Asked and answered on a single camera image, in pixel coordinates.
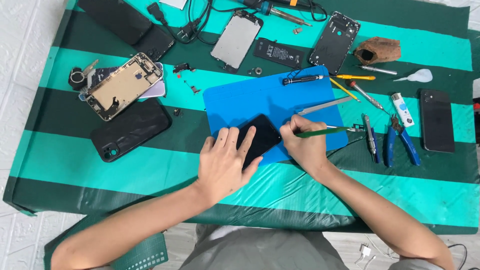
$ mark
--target person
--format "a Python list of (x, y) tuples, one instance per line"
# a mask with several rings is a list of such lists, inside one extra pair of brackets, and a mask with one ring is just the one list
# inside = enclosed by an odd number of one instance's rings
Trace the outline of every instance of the person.
[[(280, 133), (289, 155), (314, 180), (337, 194), (399, 254), (400, 261), (390, 269), (454, 270), (452, 255), (439, 237), (327, 159), (324, 135), (309, 138), (294, 135), (298, 131), (325, 128), (325, 123), (294, 115), (280, 128)], [(130, 206), (67, 238), (55, 249), (51, 269), (79, 270), (107, 265), (147, 237), (200, 214), (246, 185), (262, 157), (254, 159), (242, 171), (255, 127), (249, 129), (237, 150), (238, 134), (238, 128), (222, 128), (217, 140), (212, 137), (205, 140), (198, 179), (190, 186)], [(321, 232), (207, 225), (198, 226), (197, 233), (198, 242), (182, 270), (347, 269)]]

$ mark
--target green striped tablecloth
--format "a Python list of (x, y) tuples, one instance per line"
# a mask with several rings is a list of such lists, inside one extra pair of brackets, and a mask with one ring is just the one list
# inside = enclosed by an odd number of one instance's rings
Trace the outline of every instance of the green striped tablecloth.
[[(150, 0), (128, 1), (145, 16)], [(195, 12), (203, 5), (198, 1)], [(389, 100), (402, 93), (416, 124), (408, 128), (419, 152), (421, 166), (413, 166), (404, 146), (395, 143), (395, 165), (374, 164), (365, 140), (337, 150), (330, 160), (346, 174), (394, 202), (435, 233), (475, 233), (479, 222), (479, 178), (472, 111), (472, 54), (467, 35), (468, 7), (452, 8), (414, 0), (324, 0), (331, 13), (339, 11), (361, 23), (354, 45), (374, 37), (400, 40), (402, 57), (378, 67), (398, 71), (399, 76), (420, 68), (433, 73), (429, 83), (392, 82), (391, 76), (375, 74), (364, 89), (387, 111), (395, 109)], [(215, 1), (218, 9), (237, 6), (229, 0)], [(310, 18), (309, 12), (279, 8), (292, 15)], [(162, 5), (171, 26), (186, 23), (186, 12)], [(212, 12), (203, 38), (219, 37), (230, 13)], [(325, 22), (311, 22), (303, 32), (291, 22), (265, 17), (258, 37), (278, 40), (309, 55)], [(247, 70), (262, 67), (262, 76), (289, 71), (288, 67), (254, 57), (252, 49), (238, 74), (228, 74), (210, 56), (212, 46), (195, 41), (177, 43), (162, 59), (166, 70), (167, 97), (160, 98), (167, 111), (180, 107), (182, 117), (173, 117), (171, 128), (113, 163), (98, 156), (90, 132), (103, 121), (77, 99), (67, 84), (73, 66), (85, 67), (95, 59), (97, 67), (125, 63), (136, 51), (108, 30), (96, 25), (75, 1), (69, 1), (14, 160), (3, 200), (24, 213), (56, 210), (82, 214), (109, 212), (152, 196), (177, 190), (195, 180), (198, 155), (210, 135), (204, 103), (183, 83), (199, 89), (251, 79)], [(172, 74), (172, 66), (188, 62), (196, 72)], [(358, 61), (348, 55), (341, 73), (361, 74)], [(418, 89), (446, 91), (452, 100), (454, 154), (428, 152), (420, 144)], [(340, 98), (345, 94), (334, 88)], [(340, 106), (345, 126), (361, 123), (361, 114), (370, 115), (379, 144), (384, 144), (389, 119), (368, 102)], [(349, 133), (350, 142), (363, 133)], [(368, 230), (356, 214), (327, 188), (313, 181), (292, 162), (261, 167), (250, 183), (206, 212), (189, 220), (199, 223), (233, 224), (306, 230)]]

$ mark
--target black battery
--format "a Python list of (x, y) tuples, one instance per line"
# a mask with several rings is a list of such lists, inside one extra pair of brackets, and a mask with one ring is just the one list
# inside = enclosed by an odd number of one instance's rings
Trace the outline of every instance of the black battery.
[(258, 38), (253, 55), (292, 68), (300, 68), (305, 52), (260, 37)]

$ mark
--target blue pliers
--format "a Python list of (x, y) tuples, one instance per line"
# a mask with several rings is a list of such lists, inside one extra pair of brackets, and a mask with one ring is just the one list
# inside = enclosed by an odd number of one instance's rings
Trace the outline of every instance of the blue pliers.
[(412, 159), (412, 163), (417, 166), (420, 165), (420, 157), (415, 150), (415, 146), (413, 146), (412, 139), (410, 139), (410, 136), (408, 135), (405, 128), (398, 123), (398, 118), (396, 114), (393, 114), (390, 120), (392, 121), (392, 125), (388, 127), (387, 132), (387, 166), (393, 166), (393, 144), (395, 142), (397, 132), (403, 144), (405, 145), (405, 148), (410, 155), (410, 158)]

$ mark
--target yellow screwdriver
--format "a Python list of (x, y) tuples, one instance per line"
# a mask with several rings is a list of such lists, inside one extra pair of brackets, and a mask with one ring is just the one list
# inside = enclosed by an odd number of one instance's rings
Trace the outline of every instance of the yellow screwdriver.
[(357, 75), (346, 75), (346, 74), (343, 74), (343, 75), (337, 75), (335, 76), (339, 79), (357, 79), (357, 80), (374, 80), (375, 79), (375, 76), (357, 76)]

